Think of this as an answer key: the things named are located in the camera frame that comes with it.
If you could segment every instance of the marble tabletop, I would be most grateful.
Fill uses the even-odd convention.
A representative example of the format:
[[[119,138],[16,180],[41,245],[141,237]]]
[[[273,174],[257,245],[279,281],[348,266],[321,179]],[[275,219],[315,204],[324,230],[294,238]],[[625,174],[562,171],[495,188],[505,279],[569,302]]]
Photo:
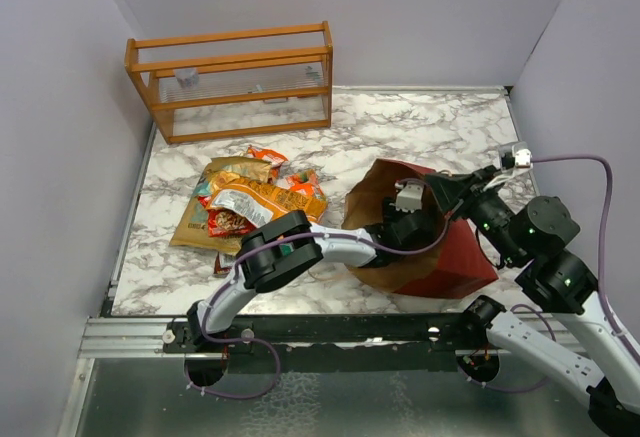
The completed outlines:
[[[215,251],[170,247],[202,169],[212,157],[241,155],[249,144],[290,159],[283,173],[314,168],[329,199],[323,224],[339,227],[345,194],[373,161],[404,160],[464,173],[496,160],[492,150],[517,140],[503,92],[335,93],[329,129],[167,145],[156,134],[129,236],[112,315],[183,314],[222,282]],[[534,196],[526,176],[502,197],[515,210]],[[486,243],[487,254],[497,259]],[[528,302],[503,270],[498,281],[461,300],[387,294],[362,284],[342,264],[319,263],[277,292],[256,297],[247,314],[445,312],[464,309],[479,293],[507,306]]]

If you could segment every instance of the pile of snack bags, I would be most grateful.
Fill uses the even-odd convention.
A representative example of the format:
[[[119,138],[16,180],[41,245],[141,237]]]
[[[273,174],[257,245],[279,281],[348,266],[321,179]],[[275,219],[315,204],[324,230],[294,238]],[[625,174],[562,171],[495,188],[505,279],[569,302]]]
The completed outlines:
[[[244,156],[212,159],[198,180],[169,245],[215,249],[215,273],[229,271],[242,236],[293,210],[318,222],[327,199],[313,169],[280,179],[288,159],[249,146]]]

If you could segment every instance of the white wall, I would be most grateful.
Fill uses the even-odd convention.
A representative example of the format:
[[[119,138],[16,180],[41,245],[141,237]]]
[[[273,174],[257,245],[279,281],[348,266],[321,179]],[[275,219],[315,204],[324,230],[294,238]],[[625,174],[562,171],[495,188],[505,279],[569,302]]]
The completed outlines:
[[[117,0],[147,37],[328,20],[338,85],[512,85],[560,0]]]
[[[113,0],[0,0],[0,433],[55,435],[149,119]]]
[[[614,171],[607,292],[640,338],[640,0],[563,0],[513,91],[534,155],[601,154]],[[540,189],[560,196],[582,226],[574,250],[596,268],[604,191],[598,164],[544,164]]]

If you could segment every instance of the open box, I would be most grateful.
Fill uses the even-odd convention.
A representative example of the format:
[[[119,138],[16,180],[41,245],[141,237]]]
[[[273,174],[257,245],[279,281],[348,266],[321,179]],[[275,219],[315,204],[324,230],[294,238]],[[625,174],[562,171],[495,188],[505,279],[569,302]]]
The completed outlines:
[[[300,43],[306,45],[291,48]],[[333,45],[326,21],[129,39],[125,68],[170,144],[331,125]],[[180,69],[189,69],[195,82],[181,84]]]

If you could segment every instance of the table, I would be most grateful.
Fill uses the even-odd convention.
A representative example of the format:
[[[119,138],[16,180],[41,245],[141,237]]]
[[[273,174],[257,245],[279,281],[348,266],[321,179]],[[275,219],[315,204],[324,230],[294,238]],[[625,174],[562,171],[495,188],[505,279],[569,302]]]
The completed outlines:
[[[202,111],[200,118],[206,120]],[[184,314],[222,279],[213,275],[215,251],[170,247],[171,236],[202,169],[212,157],[241,155],[249,144],[287,156],[284,173],[314,168],[329,199],[323,224],[340,226],[344,195],[380,158],[453,172],[492,163],[496,146],[518,140],[501,89],[422,93],[335,92],[329,129],[167,145],[155,135],[111,315]],[[535,195],[527,176],[501,196],[519,210]],[[484,242],[491,258],[497,255]],[[464,309],[479,293],[507,306],[528,300],[503,270],[500,279],[461,300],[425,299],[379,292],[342,264],[320,263],[277,292],[259,295],[247,314],[368,314]]]

